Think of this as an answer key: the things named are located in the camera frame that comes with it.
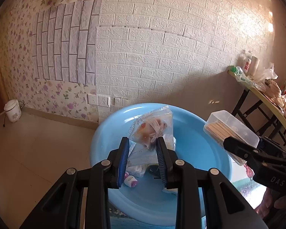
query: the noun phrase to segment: lid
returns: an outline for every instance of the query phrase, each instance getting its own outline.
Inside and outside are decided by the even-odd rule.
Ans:
[[[4,106],[4,110],[5,111],[9,111],[12,108],[14,108],[17,105],[18,101],[17,100],[10,100],[8,101],[5,106]]]

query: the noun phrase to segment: purple flower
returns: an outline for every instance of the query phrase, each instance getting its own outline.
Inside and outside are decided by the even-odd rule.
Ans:
[[[74,109],[74,105],[73,105],[72,103],[69,103],[69,104],[67,105],[67,107],[68,107],[69,109]]]

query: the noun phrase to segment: wall socket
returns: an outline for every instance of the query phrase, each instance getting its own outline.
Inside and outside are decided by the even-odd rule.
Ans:
[[[98,105],[102,107],[109,107],[110,104],[110,97],[108,96],[98,96]]]
[[[98,105],[98,96],[88,94],[88,104],[90,105]]]

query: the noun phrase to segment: metal pivot bolt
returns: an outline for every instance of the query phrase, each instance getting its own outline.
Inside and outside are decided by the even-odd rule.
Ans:
[[[101,162],[101,164],[103,165],[103,166],[108,166],[109,164],[110,164],[110,161],[109,160],[103,160],[102,162]]]
[[[75,173],[75,169],[74,168],[67,169],[67,174],[68,175],[73,175],[74,173]]]
[[[178,159],[178,160],[176,160],[176,162],[175,162],[177,165],[179,165],[179,166],[182,166],[182,165],[184,165],[184,161],[182,160],[182,159]]]
[[[210,172],[211,172],[211,174],[213,174],[213,175],[218,175],[218,174],[219,174],[219,170],[218,170],[218,169],[215,169],[215,168],[211,169]]]

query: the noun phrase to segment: blue plastic basin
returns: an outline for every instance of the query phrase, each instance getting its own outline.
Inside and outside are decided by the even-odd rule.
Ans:
[[[90,151],[91,166],[107,159],[111,150],[117,149],[123,136],[129,136],[129,128],[140,115],[165,106],[159,103],[143,103],[125,107],[104,120],[96,130]],[[219,169],[231,179],[231,160],[227,153],[204,131],[205,121],[193,113],[170,106],[173,112],[176,153],[194,167],[209,170]],[[109,189],[109,201],[120,211],[144,223],[158,226],[173,226],[176,222],[177,198],[162,192],[160,179],[149,173],[138,178],[135,188],[122,185]],[[202,216],[205,215],[202,191],[199,191]]]

